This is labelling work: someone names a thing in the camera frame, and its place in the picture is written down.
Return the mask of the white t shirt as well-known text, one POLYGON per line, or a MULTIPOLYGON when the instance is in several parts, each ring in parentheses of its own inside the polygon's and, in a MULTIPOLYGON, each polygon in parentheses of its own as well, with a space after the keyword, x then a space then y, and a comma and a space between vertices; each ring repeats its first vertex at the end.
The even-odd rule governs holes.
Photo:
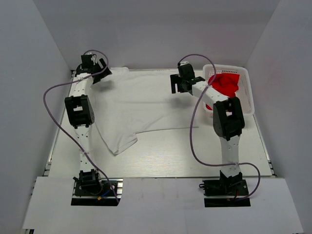
POLYGON ((108 149, 118 155, 137 142, 137 134, 190 127, 197 99, 171 92, 177 70, 130 71, 112 74, 91 86, 95 125, 108 149))

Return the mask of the red t shirt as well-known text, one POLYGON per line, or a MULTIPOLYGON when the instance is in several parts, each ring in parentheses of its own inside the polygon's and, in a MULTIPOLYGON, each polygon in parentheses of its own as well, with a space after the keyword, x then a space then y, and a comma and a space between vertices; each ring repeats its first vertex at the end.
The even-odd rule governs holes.
POLYGON ((239 89, 239 77, 239 74, 221 73, 217 74, 215 78, 211 76, 208 83, 221 94, 233 98, 236 97, 236 91, 239 89))

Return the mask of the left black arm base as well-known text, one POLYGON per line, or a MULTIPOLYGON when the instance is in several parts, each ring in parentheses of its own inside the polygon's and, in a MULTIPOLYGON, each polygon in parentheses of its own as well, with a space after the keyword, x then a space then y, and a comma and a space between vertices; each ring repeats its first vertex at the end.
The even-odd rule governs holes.
POLYGON ((78 181, 75 181, 71 206, 94 206, 94 207, 115 207, 118 205, 113 190, 118 201, 121 200, 123 179, 102 180, 102 185, 95 189, 83 188, 78 181))

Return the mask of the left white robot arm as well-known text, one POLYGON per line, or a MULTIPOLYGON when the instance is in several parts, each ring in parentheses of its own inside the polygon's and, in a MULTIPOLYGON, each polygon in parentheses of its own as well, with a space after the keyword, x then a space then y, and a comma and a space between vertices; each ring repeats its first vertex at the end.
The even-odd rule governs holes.
POLYGON ((104 59, 97 59, 96 54, 84 53, 81 56, 81 64, 76 69, 73 90, 64 101, 69 123, 74 128, 76 141, 81 146, 79 148, 79 175, 78 178, 75 178, 77 190, 91 195, 98 195, 103 189, 101 176, 90 162, 94 159, 92 155, 92 126, 95 123, 91 86, 111 74, 105 66, 104 59))

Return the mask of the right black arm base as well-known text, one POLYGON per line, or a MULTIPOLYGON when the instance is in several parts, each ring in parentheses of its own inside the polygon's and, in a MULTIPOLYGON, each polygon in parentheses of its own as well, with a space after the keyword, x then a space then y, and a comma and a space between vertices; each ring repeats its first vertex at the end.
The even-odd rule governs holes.
POLYGON ((205 208, 230 208, 230 207, 250 207, 249 198, 242 199, 249 195, 246 180, 242 180, 234 187, 225 189, 221 187, 220 180, 203 180, 199 188, 204 192, 205 208))

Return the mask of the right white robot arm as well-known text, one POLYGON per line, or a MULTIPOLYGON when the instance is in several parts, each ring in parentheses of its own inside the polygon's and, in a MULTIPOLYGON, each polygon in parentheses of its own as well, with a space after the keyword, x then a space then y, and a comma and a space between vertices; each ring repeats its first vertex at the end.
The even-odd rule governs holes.
POLYGON ((228 97, 210 86, 202 77, 196 77, 191 64, 178 63, 178 74, 170 76, 172 93, 188 92, 203 101, 213 111, 213 128, 221 143, 222 162, 218 180, 205 180, 200 185, 206 196, 235 196, 242 185, 238 145, 245 127, 240 100, 228 97))

